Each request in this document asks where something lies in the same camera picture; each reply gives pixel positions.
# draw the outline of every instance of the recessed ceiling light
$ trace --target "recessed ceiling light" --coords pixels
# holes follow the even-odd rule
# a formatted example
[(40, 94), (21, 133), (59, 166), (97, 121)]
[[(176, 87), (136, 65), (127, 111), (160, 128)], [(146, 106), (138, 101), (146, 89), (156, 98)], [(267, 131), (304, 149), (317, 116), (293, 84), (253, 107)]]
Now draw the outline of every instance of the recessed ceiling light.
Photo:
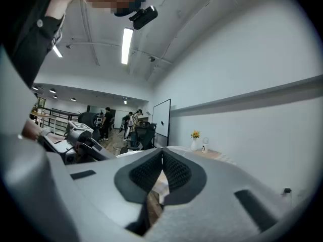
[(133, 30), (125, 28), (123, 32), (123, 41), (122, 41), (122, 54), (121, 54), (121, 63), (124, 65), (128, 64), (129, 50), (132, 39)]
[(55, 51), (58, 57), (63, 57), (62, 53), (59, 51), (59, 49), (56, 46), (54, 46), (52, 49)]

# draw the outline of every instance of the white vase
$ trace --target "white vase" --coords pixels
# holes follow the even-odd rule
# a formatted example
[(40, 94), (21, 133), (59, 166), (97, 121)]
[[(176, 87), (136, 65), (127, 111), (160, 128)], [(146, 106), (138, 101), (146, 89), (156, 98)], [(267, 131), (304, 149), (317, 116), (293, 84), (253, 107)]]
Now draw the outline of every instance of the white vase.
[(191, 150), (192, 151), (197, 151), (197, 138), (193, 138), (192, 144), (191, 144)]

